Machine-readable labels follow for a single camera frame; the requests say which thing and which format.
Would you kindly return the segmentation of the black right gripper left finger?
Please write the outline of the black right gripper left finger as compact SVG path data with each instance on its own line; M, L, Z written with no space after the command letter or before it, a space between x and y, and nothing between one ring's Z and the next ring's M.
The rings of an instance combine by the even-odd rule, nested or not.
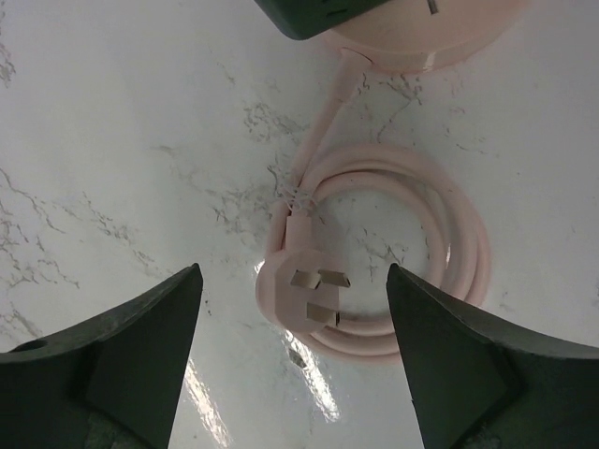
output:
M166 448L201 304L194 264L1 354L4 448Z

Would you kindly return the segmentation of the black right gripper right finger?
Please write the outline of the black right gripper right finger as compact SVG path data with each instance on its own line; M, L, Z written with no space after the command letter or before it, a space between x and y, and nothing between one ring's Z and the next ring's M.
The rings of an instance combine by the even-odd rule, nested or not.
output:
M387 299L425 447L597 447L597 348L510 323L398 265Z

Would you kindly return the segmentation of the pink round power socket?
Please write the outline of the pink round power socket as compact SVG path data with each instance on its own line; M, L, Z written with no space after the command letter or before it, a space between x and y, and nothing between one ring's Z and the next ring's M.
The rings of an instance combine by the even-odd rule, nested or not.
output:
M388 1L324 34L331 47L361 54L372 68L418 74L455 65L496 40L528 5L520 0Z

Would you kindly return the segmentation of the dark green cube plug adapter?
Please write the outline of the dark green cube plug adapter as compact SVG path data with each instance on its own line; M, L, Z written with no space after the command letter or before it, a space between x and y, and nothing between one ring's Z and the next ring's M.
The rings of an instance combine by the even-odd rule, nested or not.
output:
M328 31L350 18L344 1L256 0L276 28L294 40L305 40Z

